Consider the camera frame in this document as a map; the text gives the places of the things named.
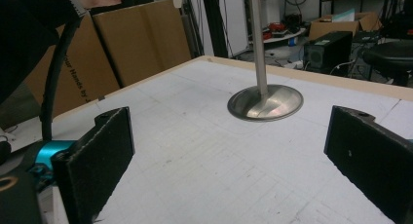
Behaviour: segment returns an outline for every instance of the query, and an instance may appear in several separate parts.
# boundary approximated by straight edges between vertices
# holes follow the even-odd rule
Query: wire
[[[300,5],[297,3],[297,0],[294,0],[294,1],[295,1],[295,6],[297,6],[298,12],[300,13],[300,16],[303,17],[303,14],[301,13]]]
[[[185,0],[186,2],[186,11],[188,11],[189,19],[190,19],[190,24],[191,24],[191,29],[194,31],[194,41],[196,44],[196,51],[198,54],[196,56],[203,56],[204,53],[204,45],[201,39],[200,35],[200,28],[197,23],[197,19],[195,16],[195,11],[194,11],[194,5],[192,4],[192,0]]]
[[[357,72],[358,74],[364,79],[364,80],[368,80],[368,77],[365,77],[364,74],[360,71],[360,66],[357,66]]]
[[[201,7],[201,0],[197,0],[197,7],[198,7],[198,22],[197,25],[201,29],[201,43],[204,45],[204,22],[203,22],[203,9]]]
[[[286,17],[286,0],[284,0],[284,15],[283,15],[283,19],[285,19]]]
[[[292,3],[288,0],[285,0],[286,3],[288,3],[289,5],[293,5],[293,6],[297,6],[297,5],[302,5],[303,3],[305,3],[307,0],[302,0],[301,2],[297,3],[297,0],[294,0],[295,3]]]
[[[225,23],[224,21],[222,21],[222,25],[224,27],[224,31],[225,31],[225,35],[227,37],[227,51],[229,49],[229,51],[231,52],[231,57],[234,56],[234,53],[232,51],[232,47],[231,47],[231,43],[229,40],[229,35],[228,35],[228,30],[227,30],[227,25],[228,25],[228,14],[227,14],[227,1],[224,0],[224,12],[225,12]]]
[[[307,62],[306,66],[304,66],[303,70],[307,70],[307,66],[310,65],[310,62]]]
[[[277,66],[279,66],[279,67],[283,67],[283,65],[282,65],[279,61],[277,61],[277,60],[274,60],[274,63],[275,63],[275,65],[277,65]]]
[[[354,69],[355,69],[355,66],[356,66],[357,61],[358,61],[358,56],[357,56],[356,59],[354,60],[353,65],[349,68],[349,72],[347,73],[347,76],[348,76],[349,78],[353,78],[353,71],[354,71]]]
[[[288,3],[288,1],[287,0],[284,0],[284,5],[286,6],[286,3]],[[301,9],[300,9],[300,7],[299,7],[299,4],[291,4],[291,5],[293,5],[293,6],[296,6],[297,7],[297,9],[298,9],[298,12],[300,13],[300,16],[303,16],[302,14],[301,14]]]
[[[304,45],[302,45],[302,46],[300,47],[300,50],[298,51],[298,59],[301,60],[301,61],[304,63],[304,54],[303,54],[303,56],[301,57],[301,52],[303,51],[303,48],[304,48]]]
[[[334,67],[331,69],[330,75],[333,73],[334,70],[340,69],[340,66],[342,66],[342,65],[347,65],[347,64],[352,64],[352,63],[354,63],[355,61],[356,61],[356,60],[354,59],[354,60],[351,60],[351,61],[349,61],[349,62],[343,62],[343,63],[340,63],[340,64],[334,66]]]
[[[52,61],[49,66],[49,72],[46,79],[43,102],[40,112],[40,121],[42,122],[43,140],[52,140],[52,119],[53,107],[56,97],[56,87],[61,66],[66,52],[73,39],[74,33],[79,27],[83,17],[68,22],[61,33],[61,36],[53,53]]]

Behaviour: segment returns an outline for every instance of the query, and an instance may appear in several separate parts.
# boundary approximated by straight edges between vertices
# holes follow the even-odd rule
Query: electronic equipment
[[[349,62],[352,39],[351,31],[333,31],[304,45],[306,70],[338,76],[347,75],[346,65],[337,69],[335,67]]]

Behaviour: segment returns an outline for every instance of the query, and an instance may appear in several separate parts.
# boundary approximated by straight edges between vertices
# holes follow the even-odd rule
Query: black stool seat
[[[413,41],[383,43],[364,51],[362,58],[383,75],[394,78],[396,85],[406,86],[408,72],[413,70]]]

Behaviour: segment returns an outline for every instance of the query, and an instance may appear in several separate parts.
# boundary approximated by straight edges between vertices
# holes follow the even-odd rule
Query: metal pole
[[[268,93],[268,88],[264,59],[264,43],[262,40],[261,29],[261,0],[249,0],[249,6],[251,7],[252,39],[256,64],[257,86],[261,95],[266,95]]]

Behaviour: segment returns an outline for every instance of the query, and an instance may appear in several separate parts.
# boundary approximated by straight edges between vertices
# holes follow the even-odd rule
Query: black cable
[[[394,7],[394,1],[390,1],[390,7],[388,8],[388,11],[386,12],[386,20],[388,20],[392,14],[392,9]]]
[[[286,0],[284,0],[284,16],[283,19],[285,19],[286,17]]]
[[[206,19],[208,22],[213,53],[215,56],[228,58],[226,38],[223,30],[224,22],[218,5],[218,0],[204,0],[204,7],[206,10]]]
[[[192,5],[191,0],[186,0],[187,6],[188,6],[188,11],[189,11],[189,16],[191,19],[191,26],[193,27],[193,30],[195,31],[195,42],[197,44],[197,50],[199,52],[198,56],[203,56],[204,55],[204,45],[203,41],[200,36],[200,28],[198,27],[197,20],[195,17],[195,11],[194,11],[194,6]]]
[[[203,23],[203,14],[202,14],[202,7],[201,7],[201,0],[197,0],[197,7],[198,7],[198,26],[201,29],[201,35],[202,35],[202,44],[205,43],[205,38],[204,38],[204,23]]]
[[[223,25],[223,27],[224,27],[223,29],[224,29],[224,32],[225,32],[225,36],[226,36],[226,38],[227,38],[227,51],[229,50],[230,53],[231,53],[231,57],[233,57],[233,56],[234,56],[234,53],[233,53],[233,51],[232,51],[230,39],[229,39],[229,37],[228,37],[228,30],[227,30],[228,14],[227,14],[227,1],[226,1],[226,0],[224,0],[224,12],[225,12],[225,23],[224,23],[224,21],[223,21],[223,18],[221,18],[221,19],[222,19],[222,25]]]
[[[302,5],[302,4],[304,4],[306,1],[307,1],[307,0],[303,0],[303,1],[301,1],[300,3],[297,3],[297,0],[295,0],[295,3],[292,3],[292,2],[290,2],[290,1],[288,1],[288,0],[285,0],[286,3],[288,3],[289,5],[292,5],[292,6]]]
[[[297,0],[294,0],[294,1],[295,1],[295,6],[297,6],[298,12],[300,13],[300,16],[303,17],[303,14],[301,13],[301,9],[300,9],[300,4],[297,3]]]
[[[372,31],[372,30],[373,30],[373,28],[375,27],[375,25],[378,23],[378,20],[379,20],[379,19],[376,20],[376,23],[373,24],[372,28],[370,28],[369,31]],[[377,30],[374,34],[370,35],[370,36],[368,37],[368,39],[365,39],[365,42],[364,42],[364,43],[361,43],[361,44],[357,45],[356,47],[351,48],[351,55],[352,55],[353,52],[354,52],[357,48],[359,48],[359,47],[361,47],[361,48],[358,49],[358,50],[361,51],[361,52],[363,52],[364,47],[365,47],[368,43],[371,43],[370,40],[371,40],[372,38],[375,38],[376,36],[380,36],[380,29],[381,29],[381,28],[379,28],[379,30]],[[356,64],[357,64],[358,59],[359,59],[359,56],[356,55],[355,62],[352,64],[352,66],[349,67],[349,71],[348,71],[347,77],[352,77],[352,75],[353,75],[353,70],[354,70],[354,68],[355,68],[355,66],[356,66]]]
[[[43,94],[43,103],[40,112],[40,121],[42,122],[43,140],[52,140],[52,118],[53,107],[56,96],[57,80],[60,74],[67,49],[73,39],[75,31],[80,25],[82,18],[67,23],[61,33],[52,61],[49,67],[49,73],[46,80],[45,92]]]
[[[368,77],[365,77],[364,74],[362,74],[362,72],[360,71],[359,66],[357,66],[357,71],[358,71],[358,74],[359,74],[364,80],[368,80]]]

